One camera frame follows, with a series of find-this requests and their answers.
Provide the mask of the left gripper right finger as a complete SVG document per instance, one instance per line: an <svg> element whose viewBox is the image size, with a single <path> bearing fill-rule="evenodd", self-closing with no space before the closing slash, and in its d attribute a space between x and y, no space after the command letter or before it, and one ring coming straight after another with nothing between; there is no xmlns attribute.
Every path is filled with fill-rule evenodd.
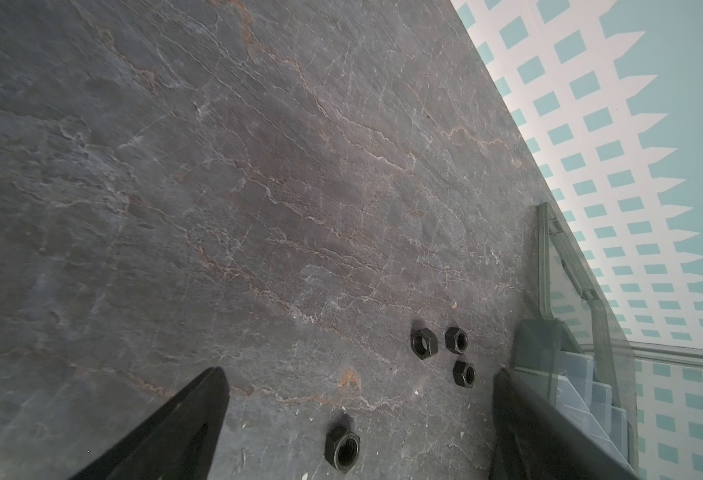
<svg viewBox="0 0 703 480"><path fill-rule="evenodd" d="M493 479L637 477L508 369L493 378L493 424Z"/></svg>

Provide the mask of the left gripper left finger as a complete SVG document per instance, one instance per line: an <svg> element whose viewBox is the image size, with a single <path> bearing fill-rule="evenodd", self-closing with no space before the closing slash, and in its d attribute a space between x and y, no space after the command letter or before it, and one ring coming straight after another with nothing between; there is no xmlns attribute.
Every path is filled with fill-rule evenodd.
<svg viewBox="0 0 703 480"><path fill-rule="evenodd" d="M185 388L75 479L205 479L229 402L220 367L205 369Z"/></svg>

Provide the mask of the grey transparent organizer box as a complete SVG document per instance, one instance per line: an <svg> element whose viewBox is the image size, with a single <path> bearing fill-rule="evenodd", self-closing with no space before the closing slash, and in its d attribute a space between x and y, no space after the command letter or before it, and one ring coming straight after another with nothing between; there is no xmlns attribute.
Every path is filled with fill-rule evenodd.
<svg viewBox="0 0 703 480"><path fill-rule="evenodd" d="M511 365L630 474L639 473L635 356L563 214L537 208L539 300Z"/></svg>

